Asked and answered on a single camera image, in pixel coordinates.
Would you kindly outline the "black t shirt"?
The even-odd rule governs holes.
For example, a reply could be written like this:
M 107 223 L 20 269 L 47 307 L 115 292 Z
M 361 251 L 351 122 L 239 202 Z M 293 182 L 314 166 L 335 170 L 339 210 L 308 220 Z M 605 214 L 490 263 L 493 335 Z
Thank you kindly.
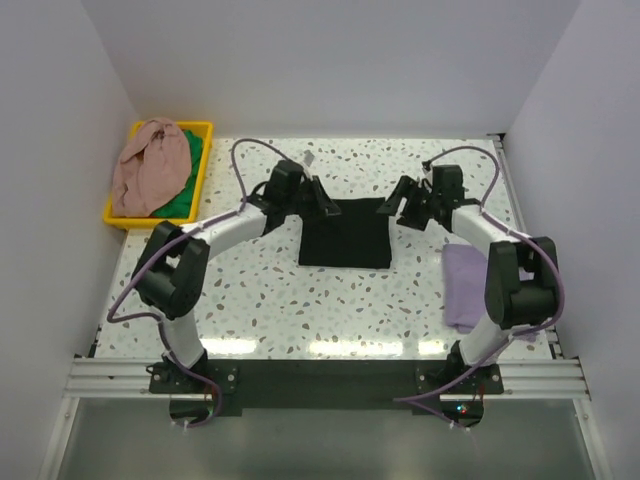
M 337 200 L 341 214 L 304 220 L 300 266 L 389 269 L 392 250 L 389 217 L 378 214 L 383 197 Z

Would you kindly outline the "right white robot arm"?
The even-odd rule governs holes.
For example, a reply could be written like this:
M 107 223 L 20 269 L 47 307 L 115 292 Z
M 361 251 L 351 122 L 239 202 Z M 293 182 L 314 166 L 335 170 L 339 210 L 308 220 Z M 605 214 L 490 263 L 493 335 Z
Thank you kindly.
M 457 165 L 423 164 L 420 181 L 403 176 L 378 213 L 397 216 L 397 223 L 424 231 L 435 221 L 476 248 L 487 261 L 485 313 L 463 340 L 451 349 L 459 358 L 445 369 L 448 386 L 469 392 L 481 380 L 479 367 L 522 335 L 558 320 L 565 294 L 559 276 L 555 243 L 510 229 L 490 215 L 482 202 L 466 196 Z

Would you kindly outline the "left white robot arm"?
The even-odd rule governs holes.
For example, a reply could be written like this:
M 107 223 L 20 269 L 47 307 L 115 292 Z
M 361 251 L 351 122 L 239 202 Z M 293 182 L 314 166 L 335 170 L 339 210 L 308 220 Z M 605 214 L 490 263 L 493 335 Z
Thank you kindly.
M 195 306 L 209 261 L 241 243 L 282 226 L 287 217 L 322 220 L 341 213 L 321 181 L 292 160 L 276 164 L 237 210 L 201 223 L 158 224 L 139 258 L 135 290 L 158 324 L 164 357 L 175 366 L 171 378 L 185 392 L 200 390 L 208 361 L 197 330 Z

